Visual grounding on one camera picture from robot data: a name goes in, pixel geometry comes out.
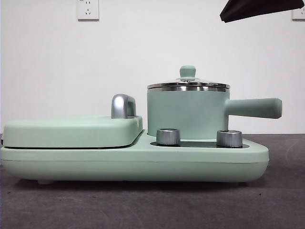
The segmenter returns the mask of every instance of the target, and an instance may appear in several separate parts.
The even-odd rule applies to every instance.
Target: glass lid
[[[188,87],[219,87],[230,89],[230,85],[223,83],[213,83],[211,81],[202,80],[195,77],[196,68],[192,65],[182,66],[180,68],[180,78],[164,82],[164,83],[156,83],[151,84],[147,87],[147,89],[152,88],[160,88],[160,87],[180,87],[180,86],[188,86]]]

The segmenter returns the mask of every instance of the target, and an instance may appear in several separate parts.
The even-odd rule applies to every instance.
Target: lid knob
[[[185,78],[185,77],[195,78],[195,75],[196,75],[195,66],[185,65],[180,68],[180,77],[181,78]]]

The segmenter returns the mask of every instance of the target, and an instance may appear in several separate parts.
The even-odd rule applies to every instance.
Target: power socket
[[[100,19],[99,0],[77,0],[78,20],[97,21]]]
[[[305,7],[292,11],[293,21],[305,21]]]

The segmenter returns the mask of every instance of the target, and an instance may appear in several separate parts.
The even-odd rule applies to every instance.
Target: appliance base
[[[261,177],[269,161],[265,146],[246,139],[247,148],[166,147],[151,145],[154,141],[145,130],[127,147],[3,147],[1,163],[17,177],[48,184],[56,180],[247,182]]]

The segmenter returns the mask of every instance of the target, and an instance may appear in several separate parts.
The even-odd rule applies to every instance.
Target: mint green saucepan
[[[228,129],[229,115],[280,118],[277,98],[230,100],[230,86],[195,78],[194,66],[182,66],[180,78],[148,86],[148,134],[157,129],[180,129],[181,139],[216,139]]]

